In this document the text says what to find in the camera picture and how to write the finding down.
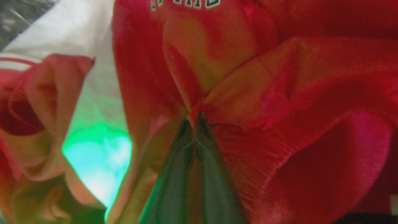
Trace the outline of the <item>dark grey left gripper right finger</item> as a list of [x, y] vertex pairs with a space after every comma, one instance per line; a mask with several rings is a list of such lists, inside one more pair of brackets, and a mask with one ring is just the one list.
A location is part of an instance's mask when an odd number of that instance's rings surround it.
[[248, 224], [236, 187], [203, 112], [196, 119], [195, 140], [201, 169], [204, 224]]

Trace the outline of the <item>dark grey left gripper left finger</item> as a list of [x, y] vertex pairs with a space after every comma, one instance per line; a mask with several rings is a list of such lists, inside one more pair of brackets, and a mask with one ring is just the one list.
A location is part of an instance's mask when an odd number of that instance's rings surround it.
[[187, 224], [187, 185], [193, 163], [193, 131], [184, 119], [138, 224]]

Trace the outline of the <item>red garment with white lettering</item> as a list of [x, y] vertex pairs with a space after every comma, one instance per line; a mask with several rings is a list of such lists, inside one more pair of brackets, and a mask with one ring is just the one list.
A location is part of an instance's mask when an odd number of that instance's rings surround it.
[[2, 51], [0, 223], [138, 224], [187, 119], [187, 224], [204, 224], [203, 112], [248, 224], [398, 224], [398, 0], [115, 0], [112, 12], [132, 142], [113, 206], [62, 152], [94, 60]]

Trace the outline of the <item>washing machine drum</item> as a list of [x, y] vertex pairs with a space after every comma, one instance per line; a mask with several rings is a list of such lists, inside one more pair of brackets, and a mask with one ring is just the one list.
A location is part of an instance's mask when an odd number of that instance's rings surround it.
[[59, 0], [0, 0], [0, 51]]

